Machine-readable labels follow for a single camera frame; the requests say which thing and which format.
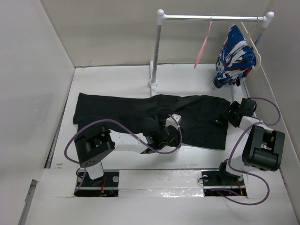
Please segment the black trousers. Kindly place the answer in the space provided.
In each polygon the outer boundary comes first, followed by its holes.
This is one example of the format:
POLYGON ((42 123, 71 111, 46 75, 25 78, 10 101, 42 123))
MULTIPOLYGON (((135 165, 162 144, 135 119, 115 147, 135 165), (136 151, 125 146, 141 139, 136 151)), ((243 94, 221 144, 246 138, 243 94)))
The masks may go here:
POLYGON ((73 124, 78 129, 103 119, 112 119, 135 134, 143 133, 147 118, 178 114, 182 142, 187 145, 224 150, 228 122, 222 116, 229 101, 214 96, 156 95, 150 98, 124 98, 80 93, 73 124))

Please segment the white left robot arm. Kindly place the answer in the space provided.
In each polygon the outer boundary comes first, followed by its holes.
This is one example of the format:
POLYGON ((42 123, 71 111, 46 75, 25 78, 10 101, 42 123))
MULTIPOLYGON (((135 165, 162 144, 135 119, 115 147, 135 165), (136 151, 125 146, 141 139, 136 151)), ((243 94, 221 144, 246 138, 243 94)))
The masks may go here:
POLYGON ((83 127, 73 137, 79 165, 86 170, 88 180, 94 186, 99 186, 104 182, 102 160, 115 149, 115 142, 110 136, 111 131, 107 123, 118 125, 134 137, 138 143, 144 145, 146 149, 142 151, 142 154, 164 154, 161 151, 164 147, 175 147, 174 150, 169 152, 171 154, 179 149, 182 143, 180 122, 180 115, 169 115, 163 128, 157 132, 151 132, 145 137, 146 141, 144 142, 140 137, 115 120, 97 120, 83 127))

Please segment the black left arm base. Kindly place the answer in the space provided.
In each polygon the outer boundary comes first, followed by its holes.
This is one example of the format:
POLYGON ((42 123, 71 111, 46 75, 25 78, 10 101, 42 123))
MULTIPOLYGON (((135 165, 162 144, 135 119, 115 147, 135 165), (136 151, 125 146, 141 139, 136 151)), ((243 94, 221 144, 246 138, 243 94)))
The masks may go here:
POLYGON ((103 177, 92 180, 84 170, 76 171, 77 180, 74 195, 77 197, 118 197, 119 176, 117 170, 104 170, 103 177))

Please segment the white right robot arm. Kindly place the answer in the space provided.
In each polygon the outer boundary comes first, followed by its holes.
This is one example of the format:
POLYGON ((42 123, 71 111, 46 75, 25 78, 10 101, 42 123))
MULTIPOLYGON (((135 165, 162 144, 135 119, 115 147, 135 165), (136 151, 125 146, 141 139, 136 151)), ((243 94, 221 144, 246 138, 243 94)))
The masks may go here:
POLYGON ((217 172, 219 183, 226 185, 251 171, 272 171, 280 168, 285 134, 253 116, 257 104, 251 98, 233 101, 223 117, 235 128, 243 130, 228 159, 217 172))

